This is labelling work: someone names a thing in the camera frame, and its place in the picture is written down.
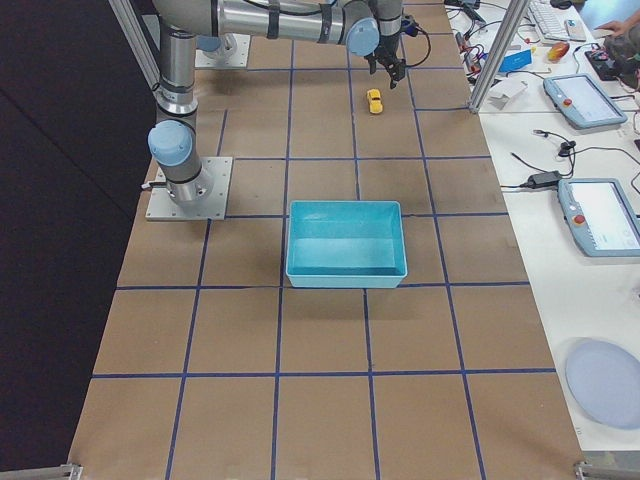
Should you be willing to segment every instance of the black wall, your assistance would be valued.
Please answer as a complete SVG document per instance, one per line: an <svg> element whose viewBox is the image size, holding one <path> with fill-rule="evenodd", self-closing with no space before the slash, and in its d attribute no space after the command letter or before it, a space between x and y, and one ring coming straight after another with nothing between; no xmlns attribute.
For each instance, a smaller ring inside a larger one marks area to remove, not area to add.
<svg viewBox="0 0 640 480"><path fill-rule="evenodd" d="M67 460L154 122L106 0L0 2L0 471Z"/></svg>

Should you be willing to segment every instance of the yellow toy car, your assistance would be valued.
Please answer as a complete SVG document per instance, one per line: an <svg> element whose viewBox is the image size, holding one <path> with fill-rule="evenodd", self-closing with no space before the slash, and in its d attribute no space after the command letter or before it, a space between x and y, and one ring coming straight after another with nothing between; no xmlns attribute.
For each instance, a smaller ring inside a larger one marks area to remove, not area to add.
<svg viewBox="0 0 640 480"><path fill-rule="evenodd" d="M380 90L372 88L367 90L367 101L369 102L369 111L374 115L382 113L382 99L380 98Z"/></svg>

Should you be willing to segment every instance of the white round plate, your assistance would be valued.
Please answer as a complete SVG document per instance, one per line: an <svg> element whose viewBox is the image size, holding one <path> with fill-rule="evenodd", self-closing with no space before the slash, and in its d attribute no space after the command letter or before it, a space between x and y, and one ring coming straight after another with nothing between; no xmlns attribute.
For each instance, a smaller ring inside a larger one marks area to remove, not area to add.
<svg viewBox="0 0 640 480"><path fill-rule="evenodd" d="M565 375L574 398L595 421L640 428L640 362L629 352L585 341L569 354Z"/></svg>

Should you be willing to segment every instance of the gray frame tablet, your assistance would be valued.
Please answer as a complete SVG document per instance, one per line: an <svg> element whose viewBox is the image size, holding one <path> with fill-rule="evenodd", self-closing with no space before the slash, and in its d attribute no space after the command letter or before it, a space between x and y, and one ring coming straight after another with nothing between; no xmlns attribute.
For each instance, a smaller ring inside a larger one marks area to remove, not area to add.
<svg viewBox="0 0 640 480"><path fill-rule="evenodd" d="M640 222L615 178L560 180L567 225L589 257L640 256Z"/></svg>
<svg viewBox="0 0 640 480"><path fill-rule="evenodd" d="M545 78L542 86L560 113L577 129L627 121L627 115L586 73Z"/></svg>

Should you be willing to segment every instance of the turquoise plastic bin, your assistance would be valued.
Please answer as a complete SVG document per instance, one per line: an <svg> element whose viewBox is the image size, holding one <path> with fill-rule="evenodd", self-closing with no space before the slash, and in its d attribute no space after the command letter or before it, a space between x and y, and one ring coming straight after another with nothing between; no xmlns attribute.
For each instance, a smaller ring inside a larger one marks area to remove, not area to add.
<svg viewBox="0 0 640 480"><path fill-rule="evenodd" d="M294 287L397 287L407 276L400 204L292 202L286 272Z"/></svg>

